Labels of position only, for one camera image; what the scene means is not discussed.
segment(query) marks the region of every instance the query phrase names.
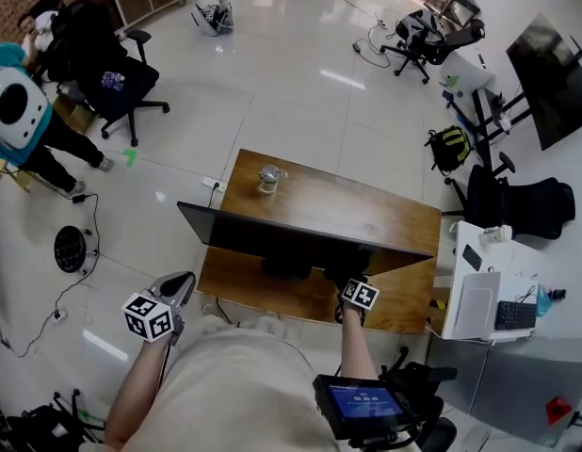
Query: white t-shirt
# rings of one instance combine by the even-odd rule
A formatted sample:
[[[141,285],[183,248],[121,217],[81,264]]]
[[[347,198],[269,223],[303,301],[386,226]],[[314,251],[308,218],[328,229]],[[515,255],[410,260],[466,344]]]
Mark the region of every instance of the white t-shirt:
[[[316,407],[315,373],[275,334],[235,328],[203,334],[172,367],[123,451],[339,450]],[[84,444],[80,450],[111,449]]]
[[[51,24],[53,19],[57,16],[58,12],[55,11],[45,11],[42,15],[39,15],[36,19],[36,28],[41,32],[34,39],[36,48],[39,52],[46,52],[48,46],[53,41],[53,32],[51,31]],[[24,42],[21,44],[21,48],[24,49],[25,54],[29,55],[29,36],[24,37]]]

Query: red object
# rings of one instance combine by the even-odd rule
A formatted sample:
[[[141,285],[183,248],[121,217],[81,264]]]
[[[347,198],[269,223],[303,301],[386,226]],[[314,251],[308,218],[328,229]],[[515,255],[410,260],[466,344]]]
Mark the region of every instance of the red object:
[[[548,425],[552,426],[571,411],[572,406],[560,396],[556,396],[546,404],[546,418],[548,419]]]

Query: black pants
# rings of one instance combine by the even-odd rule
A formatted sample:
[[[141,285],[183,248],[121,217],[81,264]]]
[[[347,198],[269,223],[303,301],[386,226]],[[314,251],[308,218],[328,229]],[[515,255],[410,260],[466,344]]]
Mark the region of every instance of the black pants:
[[[94,168],[103,161],[103,153],[86,136],[76,133],[53,110],[48,127],[38,142],[36,149],[27,157],[22,166],[24,170],[36,172],[55,187],[70,192],[75,186],[75,178],[46,149],[46,146],[65,151],[85,160]]]

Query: television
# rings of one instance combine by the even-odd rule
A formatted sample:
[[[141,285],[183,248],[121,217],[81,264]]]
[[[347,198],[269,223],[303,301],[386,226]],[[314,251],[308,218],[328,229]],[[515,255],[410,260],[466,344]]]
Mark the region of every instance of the television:
[[[542,150],[582,127],[582,67],[541,13],[507,50]]]
[[[281,264],[294,263],[303,269],[351,267],[365,275],[377,275],[432,257],[421,251],[392,248],[186,202],[178,202],[178,208],[205,245]]]

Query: black keyboard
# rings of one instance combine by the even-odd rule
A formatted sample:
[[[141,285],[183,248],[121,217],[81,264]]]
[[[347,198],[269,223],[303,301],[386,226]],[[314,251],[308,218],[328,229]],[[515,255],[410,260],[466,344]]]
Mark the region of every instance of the black keyboard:
[[[498,301],[496,330],[523,330],[536,326],[536,303]]]

